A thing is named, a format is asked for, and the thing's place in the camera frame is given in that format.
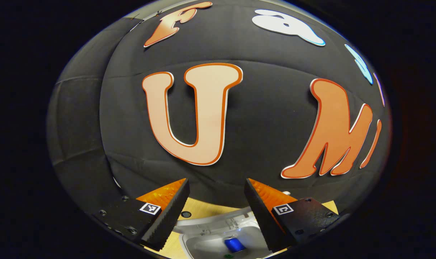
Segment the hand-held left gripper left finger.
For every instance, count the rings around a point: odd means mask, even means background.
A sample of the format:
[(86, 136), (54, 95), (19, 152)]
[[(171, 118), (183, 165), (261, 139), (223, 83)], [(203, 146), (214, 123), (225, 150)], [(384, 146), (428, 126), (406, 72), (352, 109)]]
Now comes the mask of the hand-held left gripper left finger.
[(120, 199), (96, 210), (94, 218), (137, 245), (161, 250), (190, 194), (188, 179), (159, 187), (135, 199)]

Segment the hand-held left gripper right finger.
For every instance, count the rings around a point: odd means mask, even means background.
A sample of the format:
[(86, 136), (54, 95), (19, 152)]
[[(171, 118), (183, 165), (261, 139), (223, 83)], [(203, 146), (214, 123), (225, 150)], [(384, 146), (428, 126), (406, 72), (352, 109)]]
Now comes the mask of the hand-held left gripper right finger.
[(296, 199), (254, 179), (246, 179), (244, 193), (272, 252), (302, 246), (340, 221), (311, 197)]

